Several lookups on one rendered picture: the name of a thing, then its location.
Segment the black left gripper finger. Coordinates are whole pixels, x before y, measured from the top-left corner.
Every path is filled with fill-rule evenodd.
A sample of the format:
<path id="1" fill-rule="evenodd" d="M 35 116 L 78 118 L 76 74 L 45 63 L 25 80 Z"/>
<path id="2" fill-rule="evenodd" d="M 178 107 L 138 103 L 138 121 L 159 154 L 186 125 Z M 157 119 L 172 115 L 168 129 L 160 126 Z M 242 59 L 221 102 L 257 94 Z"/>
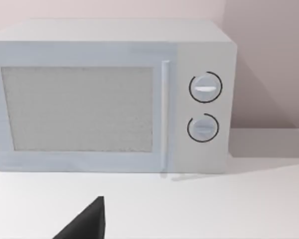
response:
<path id="1" fill-rule="evenodd" d="M 105 239 L 105 198 L 97 197 L 52 239 Z"/>

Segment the pale microwave door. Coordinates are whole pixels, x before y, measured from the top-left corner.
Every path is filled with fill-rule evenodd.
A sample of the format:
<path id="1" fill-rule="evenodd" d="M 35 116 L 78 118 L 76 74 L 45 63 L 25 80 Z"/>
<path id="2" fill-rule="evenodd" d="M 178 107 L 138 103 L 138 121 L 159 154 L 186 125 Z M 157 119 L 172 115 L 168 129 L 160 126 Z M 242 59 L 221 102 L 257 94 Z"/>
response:
<path id="1" fill-rule="evenodd" d="M 0 41 L 0 171 L 162 172 L 167 42 Z"/>

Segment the pale microwave oven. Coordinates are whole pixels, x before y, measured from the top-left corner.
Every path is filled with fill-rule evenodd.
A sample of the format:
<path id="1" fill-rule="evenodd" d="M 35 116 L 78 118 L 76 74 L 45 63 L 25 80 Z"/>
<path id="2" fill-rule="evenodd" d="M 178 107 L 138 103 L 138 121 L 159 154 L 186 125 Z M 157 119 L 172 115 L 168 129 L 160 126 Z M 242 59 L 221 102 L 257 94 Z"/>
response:
<path id="1" fill-rule="evenodd" d="M 168 161 L 164 173 L 222 173 L 226 168 L 233 105 L 237 45 L 205 19 L 31 19 L 0 31 L 0 41 L 167 42 L 176 46 L 174 103 L 169 115 Z M 213 102 L 195 101 L 189 83 L 217 74 L 222 93 Z M 191 118 L 211 114 L 220 124 L 210 142 L 187 133 Z"/>

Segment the small pale microwave knob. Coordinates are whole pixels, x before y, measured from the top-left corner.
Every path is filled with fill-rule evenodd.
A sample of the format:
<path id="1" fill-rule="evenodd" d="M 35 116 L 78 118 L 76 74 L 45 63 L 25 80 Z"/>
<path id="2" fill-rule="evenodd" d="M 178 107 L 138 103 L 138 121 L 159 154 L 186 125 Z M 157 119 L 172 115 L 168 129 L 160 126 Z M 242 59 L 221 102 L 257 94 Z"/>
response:
<path id="1" fill-rule="evenodd" d="M 198 143 L 212 141 L 219 133 L 220 124 L 216 117 L 205 113 L 201 118 L 191 118 L 187 124 L 188 136 Z"/>

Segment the large pale microwave knob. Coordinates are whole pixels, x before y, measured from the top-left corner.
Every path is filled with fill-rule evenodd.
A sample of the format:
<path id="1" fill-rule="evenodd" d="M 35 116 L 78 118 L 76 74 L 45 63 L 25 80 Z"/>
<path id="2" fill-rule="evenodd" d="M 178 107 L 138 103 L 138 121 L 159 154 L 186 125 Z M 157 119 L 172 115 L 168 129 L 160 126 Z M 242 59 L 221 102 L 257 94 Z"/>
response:
<path id="1" fill-rule="evenodd" d="M 192 98 L 203 104 L 215 101 L 222 93 L 223 84 L 214 72 L 205 72 L 195 76 L 189 83 L 189 93 Z"/>

